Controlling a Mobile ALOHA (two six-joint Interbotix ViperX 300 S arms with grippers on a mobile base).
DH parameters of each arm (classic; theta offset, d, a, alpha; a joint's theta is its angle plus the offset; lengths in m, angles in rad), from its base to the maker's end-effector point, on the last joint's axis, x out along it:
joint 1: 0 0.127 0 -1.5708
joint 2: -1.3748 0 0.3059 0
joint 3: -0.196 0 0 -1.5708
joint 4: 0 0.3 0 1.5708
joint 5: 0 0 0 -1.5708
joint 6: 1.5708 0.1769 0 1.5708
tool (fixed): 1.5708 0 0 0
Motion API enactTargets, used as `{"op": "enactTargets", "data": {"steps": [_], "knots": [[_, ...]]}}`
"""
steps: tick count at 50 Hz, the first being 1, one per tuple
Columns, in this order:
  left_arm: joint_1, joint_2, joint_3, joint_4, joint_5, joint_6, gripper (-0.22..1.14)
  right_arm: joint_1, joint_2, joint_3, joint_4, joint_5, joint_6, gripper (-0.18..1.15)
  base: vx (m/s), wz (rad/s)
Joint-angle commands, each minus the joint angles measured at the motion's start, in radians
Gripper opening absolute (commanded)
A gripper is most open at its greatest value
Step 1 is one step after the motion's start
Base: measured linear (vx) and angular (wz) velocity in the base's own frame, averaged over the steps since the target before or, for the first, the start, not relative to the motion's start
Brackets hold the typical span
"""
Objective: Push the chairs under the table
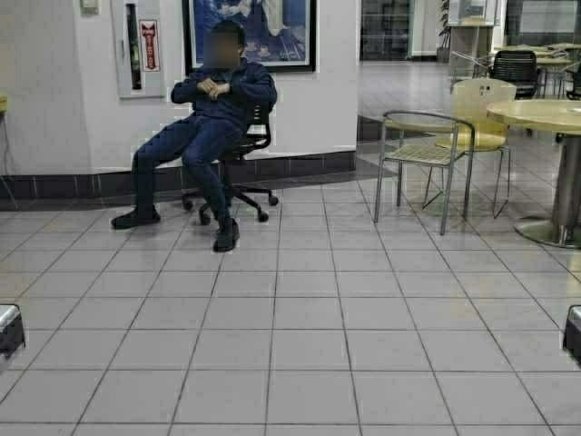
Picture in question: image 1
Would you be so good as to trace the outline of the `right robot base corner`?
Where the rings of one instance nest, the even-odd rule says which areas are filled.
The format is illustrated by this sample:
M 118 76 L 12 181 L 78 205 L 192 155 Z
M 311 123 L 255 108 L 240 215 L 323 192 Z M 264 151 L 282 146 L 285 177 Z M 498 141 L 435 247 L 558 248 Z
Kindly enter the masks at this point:
M 568 352 L 577 364 L 581 362 L 580 311 L 580 304 L 568 308 L 562 341 L 563 350 Z

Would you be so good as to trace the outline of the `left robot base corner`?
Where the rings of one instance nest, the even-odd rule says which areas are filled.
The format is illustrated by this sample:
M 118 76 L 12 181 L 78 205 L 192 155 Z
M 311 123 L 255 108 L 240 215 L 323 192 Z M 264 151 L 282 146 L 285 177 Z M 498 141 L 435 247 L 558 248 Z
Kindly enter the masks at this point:
M 1 360 L 7 362 L 26 345 L 24 319 L 18 305 L 1 305 L 0 333 Z

